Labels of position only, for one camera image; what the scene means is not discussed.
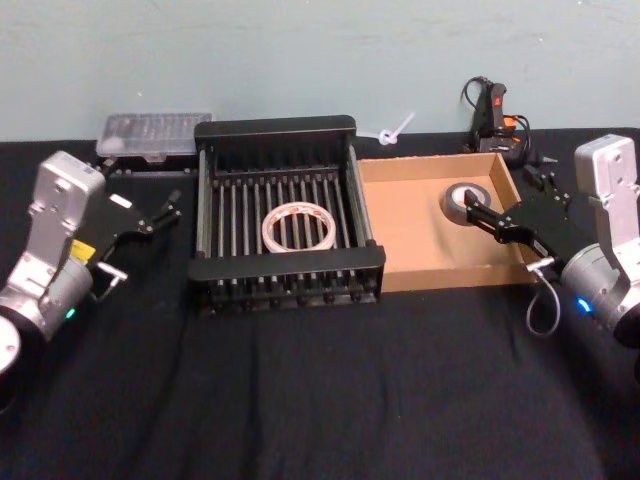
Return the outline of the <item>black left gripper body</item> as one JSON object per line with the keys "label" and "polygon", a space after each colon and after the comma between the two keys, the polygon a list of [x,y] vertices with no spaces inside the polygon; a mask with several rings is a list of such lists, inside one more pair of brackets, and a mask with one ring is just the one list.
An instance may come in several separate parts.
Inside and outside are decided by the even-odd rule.
{"label": "black left gripper body", "polygon": [[120,247],[132,242],[150,241],[153,235],[139,231],[146,218],[131,201],[118,194],[104,194],[79,228],[71,244],[70,256],[89,271],[92,299],[105,299],[128,275],[108,263]]}

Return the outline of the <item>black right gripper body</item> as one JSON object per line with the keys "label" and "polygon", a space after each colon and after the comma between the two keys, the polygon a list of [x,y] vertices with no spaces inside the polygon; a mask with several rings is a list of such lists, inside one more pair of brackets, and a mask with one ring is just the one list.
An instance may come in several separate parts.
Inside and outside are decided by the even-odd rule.
{"label": "black right gripper body", "polygon": [[522,200],[505,212],[503,239],[528,246],[541,257],[570,261],[595,241],[568,219],[561,202],[549,196]]}

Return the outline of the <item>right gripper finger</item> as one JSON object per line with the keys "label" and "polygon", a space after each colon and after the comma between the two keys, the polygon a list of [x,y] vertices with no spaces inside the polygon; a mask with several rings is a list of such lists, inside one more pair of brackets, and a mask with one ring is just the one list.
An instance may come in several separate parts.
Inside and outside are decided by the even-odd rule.
{"label": "right gripper finger", "polygon": [[543,173],[536,167],[525,167],[523,170],[523,179],[534,190],[550,196],[555,200],[570,199],[570,194],[559,188],[554,172]]}
{"label": "right gripper finger", "polygon": [[518,228],[503,214],[484,205],[472,190],[464,192],[463,201],[466,207],[466,221],[469,224],[490,234],[498,243],[518,242]]}

